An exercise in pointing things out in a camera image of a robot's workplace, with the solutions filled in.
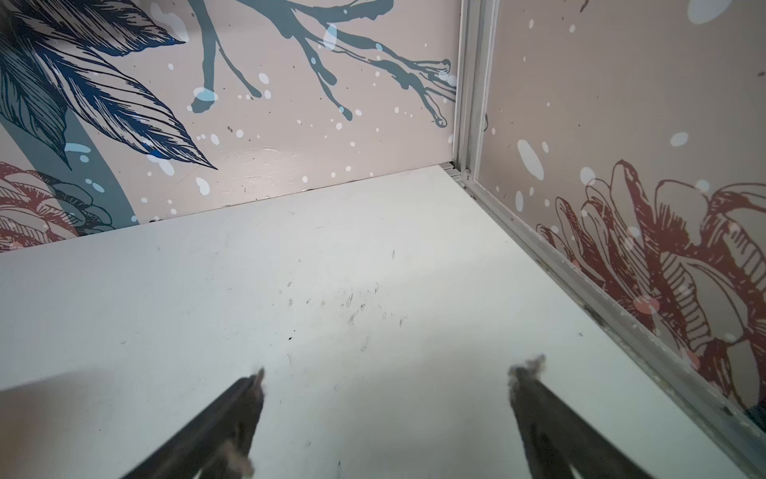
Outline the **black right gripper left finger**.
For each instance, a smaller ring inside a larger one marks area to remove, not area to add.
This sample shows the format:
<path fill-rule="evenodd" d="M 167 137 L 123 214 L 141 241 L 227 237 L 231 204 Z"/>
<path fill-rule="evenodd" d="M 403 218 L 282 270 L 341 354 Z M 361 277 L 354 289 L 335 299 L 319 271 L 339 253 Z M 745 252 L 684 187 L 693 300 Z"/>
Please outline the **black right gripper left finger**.
<path fill-rule="evenodd" d="M 249 458 L 261 419 L 265 370 L 238 379 L 128 478 L 253 478 Z"/>

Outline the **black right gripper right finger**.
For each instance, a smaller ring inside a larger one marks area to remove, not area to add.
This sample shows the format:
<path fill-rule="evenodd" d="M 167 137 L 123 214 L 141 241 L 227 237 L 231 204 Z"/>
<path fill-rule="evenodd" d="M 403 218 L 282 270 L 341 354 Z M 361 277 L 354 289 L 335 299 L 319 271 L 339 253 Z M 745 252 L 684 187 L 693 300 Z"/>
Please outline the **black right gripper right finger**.
<path fill-rule="evenodd" d="M 650 479 L 640 465 L 540 381 L 545 365 L 546 357 L 539 355 L 511 366 L 508 372 L 509 401 L 531 476 Z"/>

